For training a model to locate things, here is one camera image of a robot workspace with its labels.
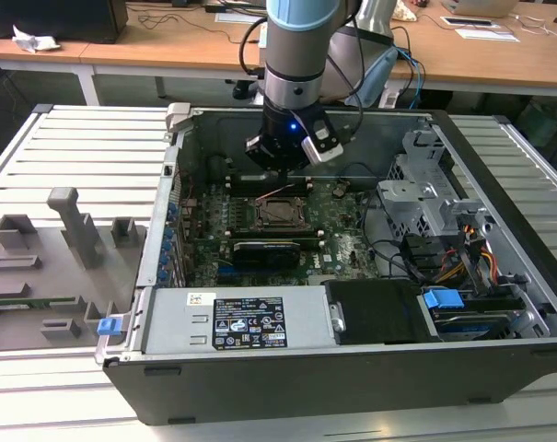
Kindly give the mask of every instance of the blue drive latch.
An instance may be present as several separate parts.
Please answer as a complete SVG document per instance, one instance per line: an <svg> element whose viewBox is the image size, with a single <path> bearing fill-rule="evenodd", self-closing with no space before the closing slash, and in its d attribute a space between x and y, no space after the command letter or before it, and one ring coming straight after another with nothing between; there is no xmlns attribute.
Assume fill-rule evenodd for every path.
<svg viewBox="0 0 557 442"><path fill-rule="evenodd" d="M424 293L425 305L428 308L463 308L464 301L458 290L436 288Z"/></svg>
<svg viewBox="0 0 557 442"><path fill-rule="evenodd" d="M122 334L122 318L103 318L98 323L99 336L120 336Z"/></svg>

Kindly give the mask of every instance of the paper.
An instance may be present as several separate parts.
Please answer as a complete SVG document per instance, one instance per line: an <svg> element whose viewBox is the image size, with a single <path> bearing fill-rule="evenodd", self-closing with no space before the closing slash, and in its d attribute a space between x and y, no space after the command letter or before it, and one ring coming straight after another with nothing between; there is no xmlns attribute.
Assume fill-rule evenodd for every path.
<svg viewBox="0 0 557 442"><path fill-rule="evenodd" d="M507 32L480 29L456 29L456 32L460 37L468 40L513 41L519 43L519 40L513 34Z"/></svg>
<svg viewBox="0 0 557 442"><path fill-rule="evenodd" d="M12 41L24 51L35 53L36 51L49 51L61 48L53 37L35 37L18 30L16 26L13 26L12 29L14 30Z"/></svg>
<svg viewBox="0 0 557 442"><path fill-rule="evenodd" d="M215 15L217 23L255 23L261 16L248 16L238 12L218 12Z"/></svg>
<svg viewBox="0 0 557 442"><path fill-rule="evenodd" d="M397 0L395 10L392 13L392 19L398 21L417 21L417 16L403 3L403 0Z"/></svg>

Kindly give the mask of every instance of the green circuit board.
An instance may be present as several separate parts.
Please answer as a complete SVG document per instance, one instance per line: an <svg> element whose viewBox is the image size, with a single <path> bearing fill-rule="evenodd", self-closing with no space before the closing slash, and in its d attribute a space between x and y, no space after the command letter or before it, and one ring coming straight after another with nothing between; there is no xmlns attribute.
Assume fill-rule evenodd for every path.
<svg viewBox="0 0 557 442"><path fill-rule="evenodd" d="M193 271L189 286L261 286L319 285L329 279L362 279L379 277L377 265L370 260L358 220L363 211L361 194L348 192L342 198L332 193L335 182L316 182L313 192L297 200L304 214L308 235L294 242L317 242L317 227L323 230L321 247L303 248L299 265L294 270L237 273L232 268L232 241L228 227L249 231L256 223L256 198L231 197L221 187L211 186L197 195L198 203L191 213L187 242L193 250ZM268 198L279 202L280 197ZM283 237L264 238L281 240Z"/></svg>

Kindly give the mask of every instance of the motherboard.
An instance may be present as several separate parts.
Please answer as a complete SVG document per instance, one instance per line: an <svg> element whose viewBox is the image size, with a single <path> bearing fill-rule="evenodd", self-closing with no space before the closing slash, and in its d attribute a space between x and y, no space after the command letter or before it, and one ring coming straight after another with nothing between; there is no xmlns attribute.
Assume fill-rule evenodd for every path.
<svg viewBox="0 0 557 442"><path fill-rule="evenodd" d="M210 185L182 209L188 286L320 285L378 277L362 234L365 192L346 181L244 196Z"/></svg>

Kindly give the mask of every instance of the blue cable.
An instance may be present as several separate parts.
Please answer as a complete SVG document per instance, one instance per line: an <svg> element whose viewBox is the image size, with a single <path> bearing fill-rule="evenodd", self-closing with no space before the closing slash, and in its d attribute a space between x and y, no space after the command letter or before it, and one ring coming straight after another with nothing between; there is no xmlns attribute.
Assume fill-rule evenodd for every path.
<svg viewBox="0 0 557 442"><path fill-rule="evenodd" d="M411 103L411 105L409 106L409 109L413 109L413 106L415 106L415 104L417 103L417 99L419 98L419 94L422 90L422 87L424 86L424 83L422 82L422 75L419 71L419 64L417 62L415 62L415 60L413 60L413 58L406 53L404 50L397 48L397 51L399 51L399 53L405 57L405 59L407 59L407 61L409 63L412 64L412 66L415 68L415 70L417 71L417 89L415 90L415 97L413 98L413 101Z"/></svg>

